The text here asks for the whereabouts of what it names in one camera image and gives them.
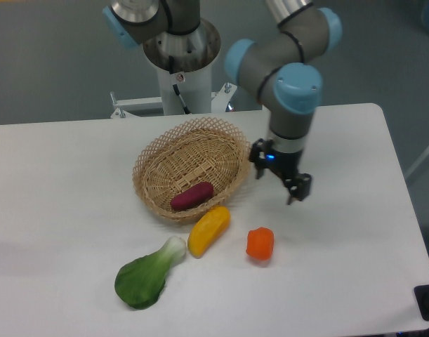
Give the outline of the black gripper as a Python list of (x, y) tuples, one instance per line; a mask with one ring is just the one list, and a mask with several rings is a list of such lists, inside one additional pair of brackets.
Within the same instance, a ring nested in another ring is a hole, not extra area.
[(270, 169), (284, 181), (289, 196), (286, 204), (294, 201), (303, 201), (310, 195), (312, 176), (308, 173), (299, 173), (298, 165), (303, 151), (282, 152), (277, 149), (272, 139), (259, 138), (251, 146), (249, 161), (256, 170), (256, 179), (261, 179), (265, 169)]

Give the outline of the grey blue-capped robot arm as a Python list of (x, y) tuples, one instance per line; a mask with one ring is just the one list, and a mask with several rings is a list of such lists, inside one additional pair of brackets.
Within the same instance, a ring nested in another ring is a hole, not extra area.
[[(339, 17), (311, 1), (268, 1), (278, 33), (264, 44), (250, 39), (227, 51), (225, 72), (270, 111), (268, 133), (257, 140), (250, 161), (261, 177), (272, 171), (290, 201), (305, 199), (312, 177), (298, 165), (323, 81), (310, 61), (342, 37)], [(103, 9), (107, 26), (128, 48), (142, 46), (159, 77), (164, 114), (209, 113), (211, 67), (220, 53), (217, 29), (200, 14), (198, 1), (111, 1)]]

